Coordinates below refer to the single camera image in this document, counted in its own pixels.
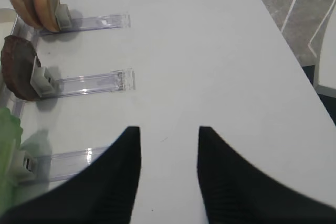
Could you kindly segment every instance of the clear plastic holder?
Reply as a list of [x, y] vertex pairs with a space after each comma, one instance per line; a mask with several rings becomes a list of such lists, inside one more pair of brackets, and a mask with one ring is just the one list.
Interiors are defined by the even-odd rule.
[[20, 186], [68, 180], [95, 161], [108, 147], [87, 148], [83, 151], [34, 157], [37, 161], [36, 179]]
[[6, 85], [4, 85], [0, 95], [0, 107], [9, 107], [13, 116], [21, 118], [24, 103], [25, 101], [15, 97]]
[[42, 99], [131, 90], [135, 88], [134, 72], [132, 69], [117, 70], [91, 76], [57, 79], [56, 81], [59, 84], [59, 89], [56, 93], [44, 95]]
[[71, 24], [72, 27], [62, 28], [61, 31], [57, 33], [43, 29], [39, 32], [39, 34], [44, 36], [51, 34], [73, 33], [77, 31], [128, 28], [131, 26], [131, 21], [128, 13], [121, 13], [99, 17], [74, 18], [71, 20]]

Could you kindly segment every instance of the white table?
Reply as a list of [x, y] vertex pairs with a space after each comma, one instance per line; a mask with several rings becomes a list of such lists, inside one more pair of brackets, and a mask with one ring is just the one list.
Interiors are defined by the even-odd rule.
[[40, 39], [42, 64], [62, 77], [132, 67], [137, 89], [30, 103], [23, 139], [45, 130], [62, 153], [108, 146], [139, 125], [132, 223], [206, 223], [200, 125], [271, 177], [336, 207], [336, 128], [261, 0], [61, 2], [74, 17], [129, 11], [132, 27]]

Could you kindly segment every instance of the gray floor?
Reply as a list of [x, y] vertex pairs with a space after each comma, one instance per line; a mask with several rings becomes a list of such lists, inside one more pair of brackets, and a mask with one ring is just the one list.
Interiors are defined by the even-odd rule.
[[262, 1], [300, 64], [315, 64], [334, 0]]

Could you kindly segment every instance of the white tabletop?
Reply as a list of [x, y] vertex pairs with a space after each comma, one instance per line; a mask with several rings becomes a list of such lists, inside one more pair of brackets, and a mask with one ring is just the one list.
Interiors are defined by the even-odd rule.
[[140, 126], [132, 223], [206, 223], [200, 125], [281, 183], [336, 206], [336, 128], [261, 0], [61, 2], [74, 17], [128, 11], [131, 28], [40, 39], [42, 64], [62, 77], [131, 67], [137, 89], [29, 103], [23, 139], [44, 130], [61, 153]]

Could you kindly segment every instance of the green object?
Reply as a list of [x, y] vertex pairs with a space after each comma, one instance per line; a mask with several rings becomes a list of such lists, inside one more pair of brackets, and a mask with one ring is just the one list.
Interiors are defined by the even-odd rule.
[[20, 119], [0, 108], [0, 215], [13, 204], [14, 184], [7, 177], [15, 149], [21, 145]]

